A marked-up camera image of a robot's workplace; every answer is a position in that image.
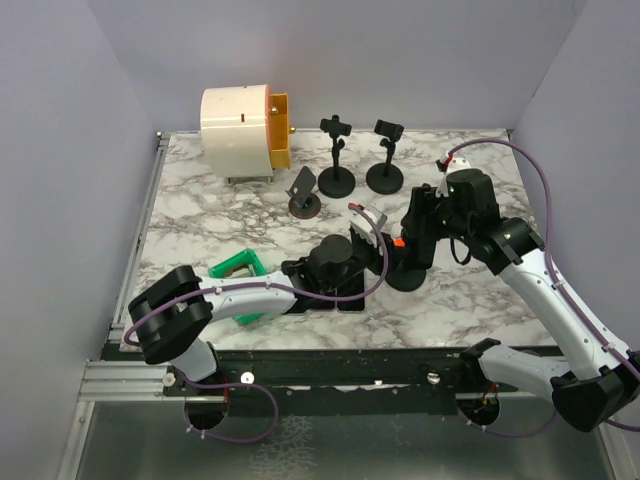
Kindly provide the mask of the tall black phone stand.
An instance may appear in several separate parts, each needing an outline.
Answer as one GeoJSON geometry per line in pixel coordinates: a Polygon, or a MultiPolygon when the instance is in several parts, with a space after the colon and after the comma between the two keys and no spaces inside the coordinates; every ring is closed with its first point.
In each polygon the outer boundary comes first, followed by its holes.
{"type": "Polygon", "coordinates": [[[382,137],[379,145],[386,149],[386,158],[384,162],[377,163],[368,169],[366,184],[375,193],[392,195],[397,193],[404,183],[402,171],[392,163],[396,144],[401,139],[404,127],[379,119],[374,132],[382,137]]]}

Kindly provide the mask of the purple-edged black phone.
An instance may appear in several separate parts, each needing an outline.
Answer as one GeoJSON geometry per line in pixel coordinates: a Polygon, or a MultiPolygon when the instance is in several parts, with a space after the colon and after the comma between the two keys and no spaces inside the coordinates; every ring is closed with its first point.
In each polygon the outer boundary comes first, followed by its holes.
{"type": "MultiPolygon", "coordinates": [[[[362,294],[365,290],[364,274],[356,276],[349,280],[336,290],[339,297],[350,297],[362,294]]],[[[365,300],[359,298],[357,300],[341,301],[336,303],[336,307],[341,312],[361,312],[365,308],[365,300]]]]}

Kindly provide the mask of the black round-base front stand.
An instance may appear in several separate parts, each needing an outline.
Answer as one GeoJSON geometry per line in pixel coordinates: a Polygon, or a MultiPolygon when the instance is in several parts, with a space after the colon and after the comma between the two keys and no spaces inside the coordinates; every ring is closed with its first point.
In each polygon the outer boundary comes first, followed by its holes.
{"type": "Polygon", "coordinates": [[[337,114],[333,114],[330,119],[321,120],[320,129],[332,139],[332,166],[320,173],[317,180],[318,188],[329,198],[345,198],[355,188],[353,173],[340,165],[341,150],[345,147],[344,137],[351,134],[351,126],[343,123],[337,114]]]}

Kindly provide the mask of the black phone with silver edge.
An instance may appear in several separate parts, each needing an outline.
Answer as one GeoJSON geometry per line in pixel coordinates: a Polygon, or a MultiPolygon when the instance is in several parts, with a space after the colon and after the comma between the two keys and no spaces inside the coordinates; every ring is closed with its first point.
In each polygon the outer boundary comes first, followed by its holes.
{"type": "Polygon", "coordinates": [[[336,303],[326,300],[309,299],[307,309],[309,311],[331,311],[336,308],[336,303]]]}

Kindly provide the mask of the silver-edged phone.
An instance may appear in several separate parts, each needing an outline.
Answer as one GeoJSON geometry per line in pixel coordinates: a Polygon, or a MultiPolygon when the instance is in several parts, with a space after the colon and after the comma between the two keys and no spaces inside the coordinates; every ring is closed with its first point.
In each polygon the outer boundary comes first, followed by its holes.
{"type": "Polygon", "coordinates": [[[307,310],[307,301],[300,298],[285,312],[286,315],[302,314],[307,310]]]}

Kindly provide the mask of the brown round phone stand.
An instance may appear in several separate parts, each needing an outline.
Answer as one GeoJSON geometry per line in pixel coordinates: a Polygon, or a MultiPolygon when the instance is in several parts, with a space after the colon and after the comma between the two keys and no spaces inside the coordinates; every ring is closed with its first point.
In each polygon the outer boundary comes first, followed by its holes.
{"type": "Polygon", "coordinates": [[[316,176],[309,167],[302,167],[291,187],[285,191],[289,197],[288,209],[291,215],[307,220],[319,213],[321,201],[313,192],[315,186],[316,176]]]}

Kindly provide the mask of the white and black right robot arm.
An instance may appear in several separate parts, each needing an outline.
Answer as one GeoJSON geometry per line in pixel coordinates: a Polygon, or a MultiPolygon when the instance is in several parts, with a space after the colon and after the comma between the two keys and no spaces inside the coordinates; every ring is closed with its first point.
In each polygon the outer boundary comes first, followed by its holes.
{"type": "Polygon", "coordinates": [[[506,384],[550,401],[573,428],[590,432],[639,395],[639,354],[608,329],[565,280],[546,245],[521,218],[501,215],[491,178],[476,168],[411,191],[401,221],[404,262],[427,271],[439,241],[463,243],[544,325],[563,360],[486,339],[462,353],[461,383],[506,384]]]}

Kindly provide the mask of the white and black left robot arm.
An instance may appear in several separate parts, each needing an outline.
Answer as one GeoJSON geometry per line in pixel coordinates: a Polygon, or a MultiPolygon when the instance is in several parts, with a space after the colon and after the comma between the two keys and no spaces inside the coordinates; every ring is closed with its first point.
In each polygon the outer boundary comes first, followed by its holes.
{"type": "Polygon", "coordinates": [[[367,295],[364,272],[393,268],[406,246],[383,236],[386,251],[354,233],[325,237],[309,255],[285,261],[271,274],[245,279],[201,278],[189,265],[175,268],[129,304],[133,325],[124,334],[145,362],[169,362],[187,352],[211,322],[252,315],[302,314],[308,310],[358,312],[367,295]]]}

